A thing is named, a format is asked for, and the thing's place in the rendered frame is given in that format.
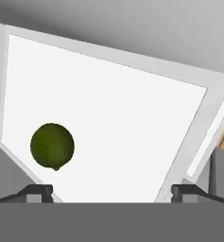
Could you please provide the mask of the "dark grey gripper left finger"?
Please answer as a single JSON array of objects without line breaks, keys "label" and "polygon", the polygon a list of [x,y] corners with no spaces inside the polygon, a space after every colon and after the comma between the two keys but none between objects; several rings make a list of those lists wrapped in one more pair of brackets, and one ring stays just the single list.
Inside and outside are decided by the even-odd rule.
[{"label": "dark grey gripper left finger", "polygon": [[0,203],[53,203],[52,194],[52,184],[29,184],[16,194],[0,198]]}]

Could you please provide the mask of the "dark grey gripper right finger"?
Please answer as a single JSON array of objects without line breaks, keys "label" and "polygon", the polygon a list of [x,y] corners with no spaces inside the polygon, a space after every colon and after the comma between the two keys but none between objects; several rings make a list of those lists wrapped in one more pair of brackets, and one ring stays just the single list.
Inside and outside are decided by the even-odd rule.
[{"label": "dark grey gripper right finger", "polygon": [[195,184],[173,184],[172,203],[224,203],[224,198],[209,195]]}]

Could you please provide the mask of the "green lime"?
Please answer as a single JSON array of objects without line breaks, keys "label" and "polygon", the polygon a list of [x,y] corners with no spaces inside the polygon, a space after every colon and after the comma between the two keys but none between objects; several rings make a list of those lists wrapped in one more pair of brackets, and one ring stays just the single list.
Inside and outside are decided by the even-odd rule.
[{"label": "green lime", "polygon": [[58,171],[73,157],[75,142],[70,131],[60,124],[47,123],[32,135],[30,152],[42,167]]}]

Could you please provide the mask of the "white freezer rack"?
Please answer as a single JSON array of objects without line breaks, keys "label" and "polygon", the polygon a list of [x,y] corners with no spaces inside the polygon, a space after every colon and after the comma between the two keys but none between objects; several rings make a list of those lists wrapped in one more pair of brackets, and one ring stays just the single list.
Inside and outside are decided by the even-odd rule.
[{"label": "white freezer rack", "polygon": [[[2,142],[64,202],[152,202],[206,91],[10,36]],[[32,158],[45,123],[74,137],[60,170]]]}]

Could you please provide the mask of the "white freezer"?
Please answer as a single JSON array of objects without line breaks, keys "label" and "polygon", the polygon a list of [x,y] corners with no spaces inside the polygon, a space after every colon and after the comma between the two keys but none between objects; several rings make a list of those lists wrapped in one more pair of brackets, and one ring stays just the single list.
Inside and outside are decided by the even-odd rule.
[{"label": "white freezer", "polygon": [[224,129],[224,41],[175,22],[194,0],[0,0],[0,152],[42,182],[2,142],[9,38],[21,37],[205,89],[157,197],[194,182]]}]

